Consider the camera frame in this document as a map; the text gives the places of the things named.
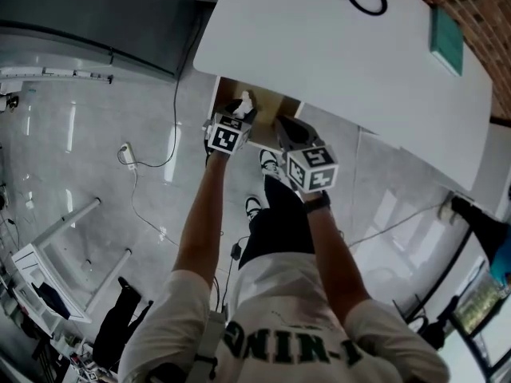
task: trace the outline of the power strip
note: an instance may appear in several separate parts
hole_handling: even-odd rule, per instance
[[[122,156],[125,158],[126,166],[128,166],[129,170],[137,170],[137,162],[135,161],[135,156],[133,155],[133,149],[131,148],[131,144],[126,142],[121,146],[120,152]]]

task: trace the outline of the white t-shirt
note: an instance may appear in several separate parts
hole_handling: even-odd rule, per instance
[[[125,347],[120,383],[145,382],[163,363],[188,373],[208,320],[209,296],[199,275],[172,272]],[[388,306],[362,302],[342,328],[328,306],[314,255],[276,253],[247,263],[232,290],[229,313],[216,351],[215,381],[449,380],[434,349]]]

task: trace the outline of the glossy floor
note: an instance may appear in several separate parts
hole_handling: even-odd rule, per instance
[[[138,170],[134,205],[176,243],[204,170],[201,125],[214,84],[214,76],[195,71],[189,62],[177,95],[175,156],[162,168]],[[121,274],[145,301],[156,297],[172,268],[177,248],[135,216],[134,174],[119,164],[117,151],[129,141],[138,160],[158,164],[168,157],[174,141],[174,88],[174,84],[121,80],[111,85],[32,83],[24,87],[15,112],[0,115],[10,213],[18,223],[22,246],[68,211],[94,197],[101,199],[99,208],[49,248],[52,260],[75,269],[65,276],[83,302],[127,247],[133,256]],[[446,190],[434,182],[433,169],[408,152],[310,106],[304,108],[303,119],[316,127],[339,158],[339,178],[330,195],[337,224],[349,244],[438,205],[446,196]],[[222,293],[232,244],[249,234],[245,198],[262,190],[258,150],[245,146],[228,165],[217,271]],[[33,200],[33,209],[27,208],[28,200]],[[373,296],[406,308],[414,303],[414,294],[423,296],[437,279],[465,229],[464,223],[439,223],[433,208],[353,246],[352,251]],[[6,248],[14,247],[5,235],[4,242]],[[79,270],[86,259],[92,272]],[[236,265],[231,282],[234,279]],[[115,282],[94,311],[93,323],[78,325],[90,339],[119,291]]]

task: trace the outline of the white table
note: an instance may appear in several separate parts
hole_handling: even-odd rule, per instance
[[[219,0],[194,66],[334,113],[471,189],[492,83],[465,45],[455,77],[429,52],[430,8],[388,0],[381,17],[348,0]]]

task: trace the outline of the wristwatch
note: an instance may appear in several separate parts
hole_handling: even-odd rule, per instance
[[[317,199],[306,201],[303,204],[303,207],[305,208],[305,212],[309,214],[310,212],[314,210],[319,210],[323,207],[330,207],[330,197],[328,197],[328,193],[326,191],[321,192],[321,197],[318,197]]]

